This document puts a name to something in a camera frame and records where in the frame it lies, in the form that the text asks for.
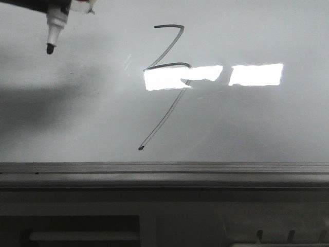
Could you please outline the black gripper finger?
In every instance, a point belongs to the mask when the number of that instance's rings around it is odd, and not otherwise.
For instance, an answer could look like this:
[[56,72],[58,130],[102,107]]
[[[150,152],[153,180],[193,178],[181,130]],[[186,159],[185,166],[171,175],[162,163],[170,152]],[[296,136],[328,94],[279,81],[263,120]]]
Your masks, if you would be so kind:
[[1,0],[1,3],[9,4],[46,13],[48,8],[52,5],[62,9],[68,8],[71,4],[70,0]]

